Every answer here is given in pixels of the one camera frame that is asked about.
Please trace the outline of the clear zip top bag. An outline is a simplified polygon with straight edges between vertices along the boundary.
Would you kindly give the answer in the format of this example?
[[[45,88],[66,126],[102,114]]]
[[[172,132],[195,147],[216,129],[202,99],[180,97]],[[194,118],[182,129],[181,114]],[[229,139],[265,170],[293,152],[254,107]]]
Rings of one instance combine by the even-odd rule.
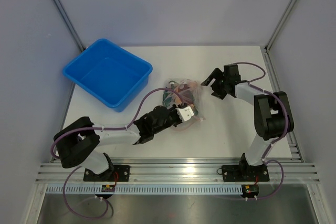
[[[203,90],[199,82],[185,78],[170,78],[166,79],[164,87],[177,92],[182,97],[185,104],[190,106],[194,112],[194,116],[192,116],[190,120],[183,122],[176,127],[173,126],[173,130],[184,131],[193,124],[205,120],[201,106]]]

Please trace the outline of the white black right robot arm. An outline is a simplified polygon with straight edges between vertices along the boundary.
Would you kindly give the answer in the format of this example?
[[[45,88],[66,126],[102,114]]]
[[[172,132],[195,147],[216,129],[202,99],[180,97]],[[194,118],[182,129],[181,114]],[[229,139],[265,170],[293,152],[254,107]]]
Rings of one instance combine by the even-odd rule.
[[[254,127],[256,136],[247,152],[243,153],[238,165],[232,168],[222,166],[225,181],[231,176],[234,180],[240,176],[243,180],[250,180],[254,176],[266,176],[266,157],[272,147],[292,132],[294,122],[288,96],[285,92],[270,92],[253,85],[252,80],[243,80],[239,73],[239,63],[225,65],[223,70],[215,68],[201,85],[211,86],[212,96],[224,99],[227,95],[244,100],[254,108]]]

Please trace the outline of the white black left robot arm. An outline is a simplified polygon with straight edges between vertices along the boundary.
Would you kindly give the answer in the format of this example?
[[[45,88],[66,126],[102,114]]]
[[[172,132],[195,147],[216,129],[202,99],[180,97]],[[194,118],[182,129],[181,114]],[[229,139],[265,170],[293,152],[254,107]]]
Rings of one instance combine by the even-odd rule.
[[[170,108],[156,106],[130,127],[97,127],[90,117],[83,116],[54,136],[54,148],[63,168],[83,167],[100,180],[109,180],[115,171],[107,153],[96,150],[99,146],[113,144],[145,144],[154,136],[172,126],[176,127],[193,115],[188,106]]]

